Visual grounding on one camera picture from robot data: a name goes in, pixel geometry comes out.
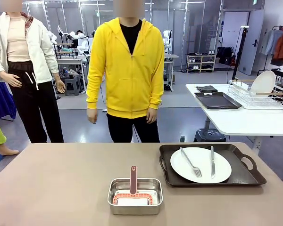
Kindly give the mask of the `person's left hand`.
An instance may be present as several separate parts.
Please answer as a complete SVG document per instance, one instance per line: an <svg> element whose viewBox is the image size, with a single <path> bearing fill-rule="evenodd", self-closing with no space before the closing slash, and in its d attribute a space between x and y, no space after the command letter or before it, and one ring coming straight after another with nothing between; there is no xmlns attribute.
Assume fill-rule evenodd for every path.
<svg viewBox="0 0 283 226"><path fill-rule="evenodd" d="M157 109L153 109L153 108L148 109L146 116L147 124L152 124L156 121L157 111L158 111Z"/></svg>

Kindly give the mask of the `person's right hand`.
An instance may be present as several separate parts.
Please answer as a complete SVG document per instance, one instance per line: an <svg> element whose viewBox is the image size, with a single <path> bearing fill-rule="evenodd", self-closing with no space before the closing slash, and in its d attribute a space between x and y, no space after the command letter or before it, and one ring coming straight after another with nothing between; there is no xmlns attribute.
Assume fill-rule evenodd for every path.
<svg viewBox="0 0 283 226"><path fill-rule="evenodd" d="M98 117L98 110L97 109L87 109L87 119L90 123L96 124L97 117Z"/></svg>

